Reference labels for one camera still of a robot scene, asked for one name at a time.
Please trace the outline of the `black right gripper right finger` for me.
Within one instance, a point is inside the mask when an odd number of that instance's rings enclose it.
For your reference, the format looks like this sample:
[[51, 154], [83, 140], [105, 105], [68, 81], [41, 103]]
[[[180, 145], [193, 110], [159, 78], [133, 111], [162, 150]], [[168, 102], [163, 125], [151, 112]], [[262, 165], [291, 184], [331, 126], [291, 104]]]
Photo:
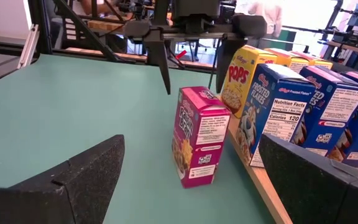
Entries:
[[261, 136], [259, 153], [293, 223], [358, 224], [358, 168], [271, 134]]

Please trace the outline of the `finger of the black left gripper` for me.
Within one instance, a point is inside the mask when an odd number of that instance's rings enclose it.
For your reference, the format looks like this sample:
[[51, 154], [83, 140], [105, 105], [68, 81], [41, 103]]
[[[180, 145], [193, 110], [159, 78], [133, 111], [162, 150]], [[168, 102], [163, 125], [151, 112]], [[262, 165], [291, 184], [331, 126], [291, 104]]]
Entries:
[[216, 92], [220, 93], [226, 78], [226, 72], [229, 68], [231, 60], [241, 47], [247, 43], [247, 39], [239, 37], [229, 37], [224, 35], [222, 43], [218, 47], [217, 66], [216, 66]]
[[161, 29], [150, 29], [143, 38], [147, 50], [147, 64], [158, 66], [168, 95], [171, 94], [170, 76], [167, 63], [167, 50]]

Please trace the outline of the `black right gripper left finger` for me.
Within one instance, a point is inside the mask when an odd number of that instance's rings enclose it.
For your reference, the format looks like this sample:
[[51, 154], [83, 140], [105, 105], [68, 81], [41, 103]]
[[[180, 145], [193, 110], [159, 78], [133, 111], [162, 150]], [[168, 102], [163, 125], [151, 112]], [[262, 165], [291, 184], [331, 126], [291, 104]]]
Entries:
[[0, 188], [0, 223], [102, 223], [121, 173], [117, 134], [42, 173]]

